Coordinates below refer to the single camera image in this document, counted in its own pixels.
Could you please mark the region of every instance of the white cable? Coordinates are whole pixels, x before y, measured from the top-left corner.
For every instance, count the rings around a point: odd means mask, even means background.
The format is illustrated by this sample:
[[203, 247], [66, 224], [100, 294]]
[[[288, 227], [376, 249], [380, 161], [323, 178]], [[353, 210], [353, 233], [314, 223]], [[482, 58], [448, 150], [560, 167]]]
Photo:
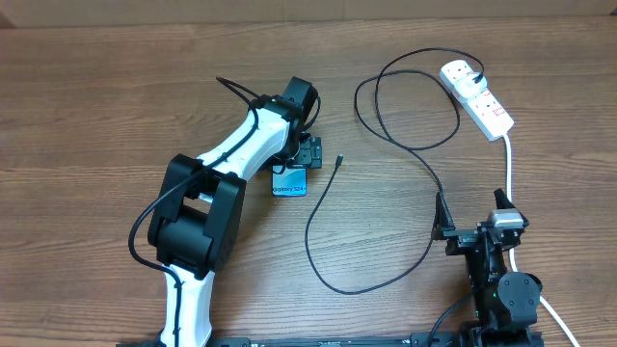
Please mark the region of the white cable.
[[[508, 137], [508, 134], [503, 135], [503, 141], [505, 142], [505, 157], [506, 157], [506, 166], [505, 166], [506, 168], [505, 169], [505, 172], [506, 172], [505, 192], [506, 193], [505, 194], [508, 197], [508, 199], [512, 202], [512, 146], [510, 145], [510, 138]], [[516, 263], [516, 259], [514, 255], [514, 248], [510, 249], [510, 251], [508, 252], [508, 255], [510, 258], [510, 268], [512, 269], [512, 271], [518, 272], [519, 269], [517, 268], [517, 263]], [[541, 296], [540, 303], [547, 309], [547, 311], [550, 313], [552, 318], [554, 318], [557, 324], [559, 324], [559, 327], [561, 327], [563, 332], [566, 333], [568, 338], [570, 338], [570, 342], [572, 342], [572, 344], [575, 347], [580, 347], [575, 336], [572, 334], [570, 329], [568, 329], [568, 326], [566, 326], [566, 323], [564, 323], [561, 317], [559, 317], [559, 314], [557, 314], [557, 312], [555, 312], [555, 310], [552, 309], [552, 306], [549, 304], [549, 302], [544, 297]]]

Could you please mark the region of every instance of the robotic arm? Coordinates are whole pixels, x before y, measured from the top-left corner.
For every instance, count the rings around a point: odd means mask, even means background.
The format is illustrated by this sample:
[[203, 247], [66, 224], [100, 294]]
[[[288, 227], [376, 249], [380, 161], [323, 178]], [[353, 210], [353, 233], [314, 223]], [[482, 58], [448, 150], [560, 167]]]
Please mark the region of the robotic arm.
[[[216, 148], [197, 159], [178, 154], [170, 162], [159, 197], [167, 196], [154, 209], [148, 229], [157, 260], [168, 269], [166, 325], [156, 340], [136, 346], [205, 346], [212, 332], [208, 311], [214, 276], [233, 248], [247, 181], [272, 165], [321, 168], [321, 140], [304, 131], [316, 99], [311, 83], [293, 77], [283, 95], [253, 100], [246, 120]], [[194, 183], [177, 188], [197, 175]], [[209, 202], [209, 213], [184, 205], [184, 198]], [[180, 303], [170, 273], [180, 280]]]
[[[543, 347], [540, 333], [529, 327], [537, 322], [542, 283], [531, 275], [508, 272], [503, 253], [521, 244], [527, 218], [495, 190], [497, 209], [474, 229], [454, 226], [442, 193], [436, 196], [433, 239], [447, 241], [446, 255], [463, 255], [475, 302], [477, 321], [463, 323], [458, 333], [443, 334], [432, 347]], [[432, 331], [427, 340], [433, 340]]]

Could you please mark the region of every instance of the power strip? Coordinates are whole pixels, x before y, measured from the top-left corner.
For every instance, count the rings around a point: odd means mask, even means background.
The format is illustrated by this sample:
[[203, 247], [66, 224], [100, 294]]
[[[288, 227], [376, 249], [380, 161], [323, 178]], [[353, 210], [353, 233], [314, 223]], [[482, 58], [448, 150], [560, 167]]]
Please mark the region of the power strip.
[[514, 121], [487, 88], [486, 78], [482, 77], [478, 83], [474, 81], [478, 75], [464, 60], [450, 62], [440, 71], [440, 77], [454, 97], [489, 141], [494, 141], [506, 135]]

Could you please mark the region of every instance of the cable connector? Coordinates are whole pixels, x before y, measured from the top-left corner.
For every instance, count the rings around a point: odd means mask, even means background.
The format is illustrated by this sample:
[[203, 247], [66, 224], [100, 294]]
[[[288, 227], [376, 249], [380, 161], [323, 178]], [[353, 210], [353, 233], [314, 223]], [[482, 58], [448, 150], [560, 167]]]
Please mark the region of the cable connector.
[[486, 78], [477, 72], [472, 72], [454, 82], [452, 92], [459, 102], [465, 103], [482, 93], [487, 87]]
[[338, 168], [340, 166], [340, 164], [343, 163], [343, 155], [339, 154], [338, 157], [336, 158], [336, 167]]

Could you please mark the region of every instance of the wooden table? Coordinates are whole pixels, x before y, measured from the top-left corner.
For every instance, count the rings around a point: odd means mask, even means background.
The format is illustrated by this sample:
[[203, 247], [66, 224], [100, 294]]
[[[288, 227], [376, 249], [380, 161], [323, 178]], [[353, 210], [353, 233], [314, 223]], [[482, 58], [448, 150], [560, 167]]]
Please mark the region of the wooden table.
[[[0, 32], [0, 345], [112, 346], [155, 336], [164, 324], [163, 276], [133, 261], [130, 225], [152, 201], [170, 159], [219, 144], [246, 106], [224, 76], [281, 93], [293, 75], [323, 98], [312, 129], [324, 168], [308, 195], [273, 199], [270, 175], [249, 184], [233, 256], [217, 275], [218, 336], [400, 336], [428, 331], [469, 291], [462, 257], [435, 244], [410, 276], [355, 297], [325, 288], [309, 267], [304, 228], [324, 277], [345, 289], [387, 280], [429, 238], [434, 181], [409, 153], [370, 135], [353, 92], [393, 58], [457, 47], [486, 65], [491, 90], [516, 120], [515, 204], [531, 227], [519, 267], [584, 346], [617, 344], [617, 21], [614, 17], [409, 20], [310, 24], [176, 25]], [[437, 74], [456, 55], [426, 53], [398, 67]], [[370, 123], [373, 90], [360, 107]], [[384, 80], [393, 135], [431, 144], [455, 124], [422, 76]], [[463, 112], [461, 129], [421, 155], [440, 176], [458, 227], [494, 208], [504, 146]], [[154, 259], [145, 228], [139, 252]], [[470, 307], [443, 324], [455, 329]], [[548, 346], [568, 346], [543, 308]]]

